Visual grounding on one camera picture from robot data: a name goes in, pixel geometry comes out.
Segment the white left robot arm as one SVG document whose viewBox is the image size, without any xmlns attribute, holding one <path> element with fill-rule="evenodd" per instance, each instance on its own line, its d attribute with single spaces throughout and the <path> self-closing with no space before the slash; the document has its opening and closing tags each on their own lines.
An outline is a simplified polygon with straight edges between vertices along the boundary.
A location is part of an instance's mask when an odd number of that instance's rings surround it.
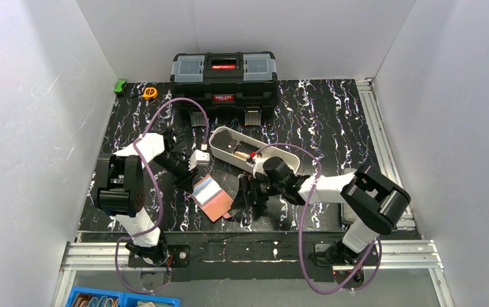
<svg viewBox="0 0 489 307">
<path fill-rule="evenodd" d="M 145 208 L 143 170 L 155 162 L 174 176 L 173 185 L 190 193 L 197 173 L 197 158 L 178 153 L 179 142 L 172 129 L 147 133 L 131 145 L 97 159 L 95 183 L 91 190 L 95 207 L 119 222 L 126 232 L 125 247 L 131 255 L 154 266 L 169 265 L 171 257 L 162 230 L 155 226 Z"/>
</svg>

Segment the brown leather card holder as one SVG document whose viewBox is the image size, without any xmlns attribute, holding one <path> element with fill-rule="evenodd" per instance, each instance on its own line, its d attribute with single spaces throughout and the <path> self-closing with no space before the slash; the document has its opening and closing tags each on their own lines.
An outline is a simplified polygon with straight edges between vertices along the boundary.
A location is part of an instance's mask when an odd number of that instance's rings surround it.
<svg viewBox="0 0 489 307">
<path fill-rule="evenodd" d="M 233 217 L 231 206 L 234 199 L 211 175 L 205 176 L 194 185 L 191 196 L 211 222 Z"/>
</svg>

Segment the white plastic card tray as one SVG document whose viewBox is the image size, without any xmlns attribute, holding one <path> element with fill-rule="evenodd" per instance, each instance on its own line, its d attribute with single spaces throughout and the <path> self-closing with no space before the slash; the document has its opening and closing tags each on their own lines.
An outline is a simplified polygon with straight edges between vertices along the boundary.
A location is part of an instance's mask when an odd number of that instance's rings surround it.
<svg viewBox="0 0 489 307">
<path fill-rule="evenodd" d="M 239 159 L 238 157 L 234 156 L 233 154 L 224 152 L 222 150 L 219 150 L 217 148 L 213 148 L 211 146 L 211 141 L 213 139 L 213 135 L 222 131 L 222 130 L 226 130 L 226 129 L 230 130 L 231 132 L 236 132 L 236 133 L 240 134 L 241 143 L 242 143 L 243 148 L 255 150 L 257 153 L 260 153 L 261 156 L 265 160 L 267 160 L 271 157 L 279 157 L 288 165 L 288 167 L 291 170 L 297 171 L 299 169 L 300 159 L 295 154 L 287 152 L 285 150 L 282 150 L 282 149 L 274 147 L 274 146 L 270 146 L 270 147 L 262 150 L 261 152 L 258 152 L 259 149 L 265 147 L 267 144 L 263 143 L 261 141 L 258 141 L 257 139 L 254 139 L 250 136 L 246 136 L 245 134 L 237 132 L 237 131 L 230 129 L 228 127 L 218 127 L 212 132 L 212 135 L 210 136 L 209 145 L 211 148 L 212 155 L 216 159 L 222 160 L 222 161 L 224 161 L 224 162 L 226 162 L 232 166 L 240 168 L 240 169 L 247 171 L 249 173 L 252 170 L 252 168 L 250 166 L 248 166 L 244 160 Z"/>
</svg>

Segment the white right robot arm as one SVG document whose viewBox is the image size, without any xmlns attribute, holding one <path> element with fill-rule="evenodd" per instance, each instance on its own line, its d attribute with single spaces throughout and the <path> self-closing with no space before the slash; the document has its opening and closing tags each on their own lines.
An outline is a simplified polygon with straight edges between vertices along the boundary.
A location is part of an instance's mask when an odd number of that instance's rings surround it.
<svg viewBox="0 0 489 307">
<path fill-rule="evenodd" d="M 315 178 L 298 175 L 280 157 L 272 157 L 261 162 L 252 174 L 239 177 L 232 208 L 265 205 L 274 196 L 300 206 L 340 203 L 348 205 L 357 216 L 337 243 L 311 254 L 317 265 L 353 264 L 379 235 L 389 235 L 397 229 L 411 202 L 406 190 L 371 166 L 362 165 L 344 175 Z"/>
</svg>

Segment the gold card stack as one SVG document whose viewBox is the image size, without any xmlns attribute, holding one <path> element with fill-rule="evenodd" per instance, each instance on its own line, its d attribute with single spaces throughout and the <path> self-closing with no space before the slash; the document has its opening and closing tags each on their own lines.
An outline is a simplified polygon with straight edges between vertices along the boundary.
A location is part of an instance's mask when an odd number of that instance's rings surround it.
<svg viewBox="0 0 489 307">
<path fill-rule="evenodd" d="M 244 160 L 248 164 L 254 164 L 254 157 L 256 155 L 255 150 L 250 150 L 248 148 L 236 148 L 233 155 L 239 159 Z"/>
</svg>

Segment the black VIP card stack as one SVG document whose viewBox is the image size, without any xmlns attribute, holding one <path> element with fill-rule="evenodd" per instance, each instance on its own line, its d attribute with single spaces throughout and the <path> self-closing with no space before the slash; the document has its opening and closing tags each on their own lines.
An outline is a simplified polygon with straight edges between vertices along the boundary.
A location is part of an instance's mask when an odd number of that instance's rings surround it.
<svg viewBox="0 0 489 307">
<path fill-rule="evenodd" d="M 214 134 L 211 146 L 229 154 L 234 154 L 243 149 L 240 134 L 228 129 Z"/>
</svg>

